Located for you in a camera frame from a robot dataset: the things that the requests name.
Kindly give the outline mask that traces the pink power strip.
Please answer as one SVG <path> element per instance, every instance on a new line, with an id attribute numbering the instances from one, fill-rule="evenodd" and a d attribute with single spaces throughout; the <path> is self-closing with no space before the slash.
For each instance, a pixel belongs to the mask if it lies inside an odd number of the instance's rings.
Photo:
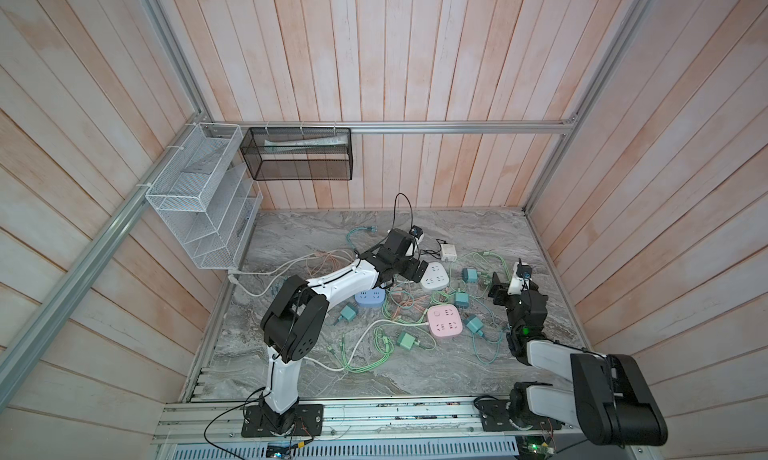
<path id="1" fill-rule="evenodd" d="M 427 310 L 427 324 L 431 335 L 437 339 L 456 337 L 463 331 L 459 310 L 453 304 L 431 306 Z"/>

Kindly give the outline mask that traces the blue power strip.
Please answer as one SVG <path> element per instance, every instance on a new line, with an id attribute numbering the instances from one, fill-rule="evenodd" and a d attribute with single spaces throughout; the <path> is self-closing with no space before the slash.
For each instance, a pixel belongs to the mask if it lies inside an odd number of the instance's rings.
<path id="1" fill-rule="evenodd" d="M 387 292 L 379 287 L 358 292 L 354 300 L 360 308 L 380 308 L 386 300 Z"/>

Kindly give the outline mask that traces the teal charger plug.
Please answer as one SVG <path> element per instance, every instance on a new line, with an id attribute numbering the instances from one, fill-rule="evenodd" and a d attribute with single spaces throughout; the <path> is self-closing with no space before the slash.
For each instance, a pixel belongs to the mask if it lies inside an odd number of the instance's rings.
<path id="1" fill-rule="evenodd" d="M 479 337 L 484 337 L 484 322 L 477 316 L 471 315 L 466 318 L 466 328 L 473 334 Z"/>
<path id="2" fill-rule="evenodd" d="M 457 308 L 468 308 L 470 306 L 470 296 L 467 292 L 457 291 L 454 295 L 454 305 Z"/>

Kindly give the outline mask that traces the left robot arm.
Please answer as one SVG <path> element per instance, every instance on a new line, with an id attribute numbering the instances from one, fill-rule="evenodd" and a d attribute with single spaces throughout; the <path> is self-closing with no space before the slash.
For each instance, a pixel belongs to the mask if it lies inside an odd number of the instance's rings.
<path id="1" fill-rule="evenodd" d="M 422 279 L 428 266 L 420 258 L 422 238 L 419 226 L 393 228 L 345 267 L 318 278 L 285 280 L 260 323 L 268 358 L 266 405 L 273 413 L 283 415 L 298 402 L 302 359 L 316 345 L 329 309 L 357 293 L 386 288 L 397 276 Z"/>

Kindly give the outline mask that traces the white charger plug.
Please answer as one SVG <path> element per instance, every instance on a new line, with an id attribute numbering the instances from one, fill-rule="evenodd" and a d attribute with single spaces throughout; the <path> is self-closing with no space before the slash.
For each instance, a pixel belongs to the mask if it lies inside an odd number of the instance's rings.
<path id="1" fill-rule="evenodd" d="M 440 245 L 440 258 L 442 261 L 454 262 L 458 258 L 457 249 L 454 244 L 444 243 Z"/>

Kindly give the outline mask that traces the green charger plug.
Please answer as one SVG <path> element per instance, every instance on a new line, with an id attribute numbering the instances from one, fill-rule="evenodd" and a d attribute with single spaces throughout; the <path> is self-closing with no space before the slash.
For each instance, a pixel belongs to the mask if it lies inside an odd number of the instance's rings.
<path id="1" fill-rule="evenodd" d="M 397 345 L 405 350 L 412 350 L 419 346 L 419 340 L 412 334 L 402 331 L 397 339 Z"/>

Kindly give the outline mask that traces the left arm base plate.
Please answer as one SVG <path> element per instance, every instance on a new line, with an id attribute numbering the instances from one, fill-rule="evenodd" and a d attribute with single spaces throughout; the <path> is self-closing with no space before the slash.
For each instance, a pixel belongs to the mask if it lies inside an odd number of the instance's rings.
<path id="1" fill-rule="evenodd" d="M 322 431 L 324 406 L 322 404 L 296 404 L 278 414 L 265 402 L 245 408 L 241 436 L 266 438 L 276 436 L 319 436 Z"/>

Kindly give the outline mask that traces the teal plug from blue strip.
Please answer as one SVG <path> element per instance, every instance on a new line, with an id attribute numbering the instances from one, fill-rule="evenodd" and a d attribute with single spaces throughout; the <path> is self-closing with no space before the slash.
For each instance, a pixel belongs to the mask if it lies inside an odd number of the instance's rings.
<path id="1" fill-rule="evenodd" d="M 351 304 L 346 304 L 340 310 L 340 313 L 336 318 L 336 320 L 334 321 L 334 323 L 337 324 L 340 321 L 351 322 L 357 317 L 357 314 L 358 314 L 358 310 L 355 306 Z"/>

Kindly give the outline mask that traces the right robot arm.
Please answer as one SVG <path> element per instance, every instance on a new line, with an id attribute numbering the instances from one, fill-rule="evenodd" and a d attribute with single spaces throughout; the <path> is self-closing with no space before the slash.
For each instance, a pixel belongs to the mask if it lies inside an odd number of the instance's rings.
<path id="1" fill-rule="evenodd" d="M 488 296 L 505 309 L 509 350 L 527 366 L 568 381 L 568 389 L 546 382 L 517 382 L 506 407 L 518 430 L 574 426 L 595 445 L 662 446 L 668 427 L 637 361 L 625 354 L 601 354 L 552 340 L 544 333 L 548 296 L 521 264 L 508 282 L 494 273 Z"/>

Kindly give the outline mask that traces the aluminium frame rail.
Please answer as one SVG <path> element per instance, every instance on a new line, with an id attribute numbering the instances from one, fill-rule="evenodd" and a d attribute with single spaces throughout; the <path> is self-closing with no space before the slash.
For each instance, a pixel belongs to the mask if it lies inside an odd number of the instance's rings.
<path id="1" fill-rule="evenodd" d="M 232 121 L 241 128 L 347 128 L 353 134 L 566 134 L 574 122 L 562 120 L 434 121 Z"/>

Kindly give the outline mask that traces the black mesh basket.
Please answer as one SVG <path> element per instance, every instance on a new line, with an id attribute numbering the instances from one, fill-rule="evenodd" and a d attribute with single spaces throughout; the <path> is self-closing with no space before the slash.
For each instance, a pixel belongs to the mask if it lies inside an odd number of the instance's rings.
<path id="1" fill-rule="evenodd" d="M 353 176 L 348 128 L 250 127 L 240 153 L 257 181 L 349 181 Z"/>

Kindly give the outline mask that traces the white power strip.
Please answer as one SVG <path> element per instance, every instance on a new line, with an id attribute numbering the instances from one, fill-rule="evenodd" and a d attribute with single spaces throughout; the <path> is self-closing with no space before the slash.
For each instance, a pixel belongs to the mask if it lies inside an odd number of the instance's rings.
<path id="1" fill-rule="evenodd" d="M 429 262 L 420 280 L 421 287 L 427 291 L 443 290 L 449 283 L 448 272 L 441 262 Z"/>

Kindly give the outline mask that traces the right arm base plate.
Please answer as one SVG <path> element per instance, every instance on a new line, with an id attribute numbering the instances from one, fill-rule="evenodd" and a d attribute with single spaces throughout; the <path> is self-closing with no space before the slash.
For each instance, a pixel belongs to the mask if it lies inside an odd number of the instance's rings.
<path id="1" fill-rule="evenodd" d="M 561 430 L 563 423 L 530 412 L 526 407 L 516 407 L 506 399 L 493 396 L 480 396 L 473 400 L 482 429 L 485 432 Z"/>

